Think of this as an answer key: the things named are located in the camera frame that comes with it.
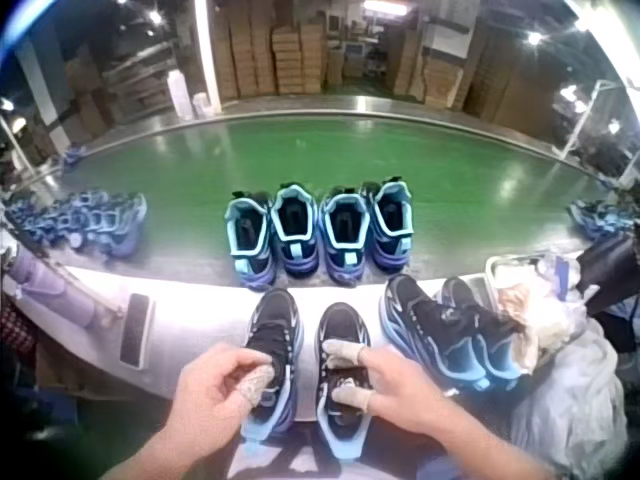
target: shoe opening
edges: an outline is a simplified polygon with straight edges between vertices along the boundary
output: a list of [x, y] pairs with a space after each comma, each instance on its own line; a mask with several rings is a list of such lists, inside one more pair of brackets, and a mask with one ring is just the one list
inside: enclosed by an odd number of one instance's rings
[[390, 233], [411, 233], [411, 195], [404, 182], [387, 183], [376, 195], [376, 214]]

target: finger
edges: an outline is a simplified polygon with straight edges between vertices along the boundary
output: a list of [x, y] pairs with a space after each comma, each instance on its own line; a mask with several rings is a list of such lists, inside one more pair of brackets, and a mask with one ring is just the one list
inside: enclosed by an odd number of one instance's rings
[[209, 350], [199, 359], [199, 368], [210, 372], [213, 378], [224, 378], [238, 367], [255, 367], [271, 363], [271, 357], [265, 353], [248, 348], [230, 348]]
[[322, 349], [330, 356], [344, 358], [352, 363], [359, 365], [358, 355], [362, 349], [366, 348], [361, 343], [345, 342], [344, 340], [325, 340], [322, 342]]
[[357, 365], [354, 365], [351, 360], [347, 360], [346, 358], [336, 357], [335, 355], [331, 355], [327, 359], [327, 367], [334, 370], [334, 369], [341, 369], [341, 368], [343, 369], [353, 368], [353, 367], [357, 367]]
[[242, 396], [252, 408], [257, 407], [260, 403], [262, 392], [269, 385], [269, 382], [273, 380], [274, 375], [275, 371], [271, 365], [260, 365], [240, 380], [232, 393]]
[[364, 347], [360, 350], [358, 361], [360, 365], [367, 367], [367, 369], [374, 372], [384, 374], [387, 370], [387, 352], [383, 350], [376, 350], [369, 347]]
[[391, 408], [387, 397], [361, 387], [338, 387], [331, 392], [331, 398], [375, 416], [384, 416]]

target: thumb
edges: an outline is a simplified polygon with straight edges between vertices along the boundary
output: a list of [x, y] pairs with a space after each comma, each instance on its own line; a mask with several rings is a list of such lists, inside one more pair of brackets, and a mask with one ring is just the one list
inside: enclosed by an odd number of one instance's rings
[[229, 397], [224, 403], [237, 403], [242, 402], [249, 405], [249, 410], [253, 407], [257, 407], [262, 397], [262, 392], [269, 385], [269, 382], [273, 380], [275, 371], [271, 365], [260, 365], [254, 368], [251, 372], [246, 374], [236, 388], [231, 392]]

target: black sneaker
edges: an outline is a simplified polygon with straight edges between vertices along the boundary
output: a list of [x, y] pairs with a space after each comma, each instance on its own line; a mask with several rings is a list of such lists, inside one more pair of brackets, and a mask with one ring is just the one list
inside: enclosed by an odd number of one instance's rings
[[513, 360], [513, 341], [524, 327], [509, 316], [482, 307], [471, 287], [461, 278], [448, 278], [437, 298], [441, 303], [463, 309], [477, 318], [478, 327], [473, 336], [476, 357], [492, 384], [507, 390], [513, 388], [522, 374]]
[[380, 321], [391, 343], [428, 369], [442, 388], [489, 387], [473, 350], [473, 312], [441, 305], [412, 277], [396, 275], [380, 300]]
[[291, 426], [296, 412], [295, 364], [303, 337], [291, 294], [280, 288], [265, 293], [251, 317], [246, 347], [271, 355], [275, 375], [242, 424], [247, 440], [259, 442]]
[[348, 405], [334, 402], [331, 392], [343, 385], [370, 388], [367, 370], [362, 367], [330, 369], [325, 340], [337, 339], [370, 346], [367, 327], [355, 309], [346, 303], [334, 303], [322, 315], [316, 333], [316, 354], [320, 364], [317, 392], [317, 417], [320, 429], [336, 458], [352, 460], [362, 454], [371, 416]]

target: shoe insole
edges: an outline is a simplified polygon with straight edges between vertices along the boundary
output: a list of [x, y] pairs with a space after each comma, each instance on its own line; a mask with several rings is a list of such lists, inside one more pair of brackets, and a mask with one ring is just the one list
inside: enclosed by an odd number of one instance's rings
[[330, 214], [333, 234], [338, 243], [356, 243], [362, 217], [354, 205], [338, 205]]
[[278, 217], [285, 235], [307, 233], [307, 205], [297, 198], [287, 198], [278, 210]]
[[240, 250], [253, 250], [258, 246], [262, 215], [248, 210], [236, 220], [236, 238]]
[[391, 231], [402, 230], [402, 203], [395, 202], [389, 197], [382, 197], [378, 202], [378, 208], [382, 214], [382, 219]]

